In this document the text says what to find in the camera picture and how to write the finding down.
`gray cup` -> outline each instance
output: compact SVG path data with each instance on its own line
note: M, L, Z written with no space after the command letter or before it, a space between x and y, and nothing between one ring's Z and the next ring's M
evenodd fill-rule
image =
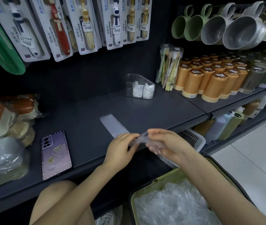
M259 18L263 7L263 1L255 2L225 29L223 43L227 49L251 49L262 42L266 34L266 26Z
M220 15L212 17L203 27L201 38L206 45L222 45L225 29L233 22L230 19L235 12L235 3L228 3Z

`smartphone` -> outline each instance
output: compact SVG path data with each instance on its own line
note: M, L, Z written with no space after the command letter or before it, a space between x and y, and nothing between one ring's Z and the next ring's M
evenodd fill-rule
M47 180L71 168L71 157L64 131L43 137L41 149L43 180Z

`white plastic basket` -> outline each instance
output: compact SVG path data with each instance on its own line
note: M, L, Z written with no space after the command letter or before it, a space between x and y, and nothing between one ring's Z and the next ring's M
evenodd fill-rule
M182 132L178 133L179 136L187 136L190 139L192 139L192 141L195 144L195 150L197 152L201 151L201 149L204 147L206 140L205 138L198 134L197 132L194 132L191 129L187 129L184 130ZM167 158L163 157L162 155L157 155L159 157L159 159L161 159L163 162L165 162L167 165L169 165L171 168L175 169L177 167L179 167L177 164L173 163L172 161L168 160Z

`forearm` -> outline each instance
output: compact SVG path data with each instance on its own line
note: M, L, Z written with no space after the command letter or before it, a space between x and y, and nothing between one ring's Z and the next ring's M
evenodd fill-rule
M72 192L58 201L34 225L76 225L100 190L115 175L101 165Z
M243 197L202 155L180 155L180 167L224 225L263 224L266 216Z

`lower shelf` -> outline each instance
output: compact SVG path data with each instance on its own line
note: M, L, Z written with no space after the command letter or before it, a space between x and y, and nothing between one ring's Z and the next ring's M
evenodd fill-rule
M212 141L210 144L205 145L200 151L200 153L210 154L211 152L215 150L220 150L226 145L236 141L238 138L241 138L242 136L248 134L254 128L263 124L265 121L266 121L266 109L263 109L260 111L260 113L255 118L248 119L243 125L238 126L227 140Z

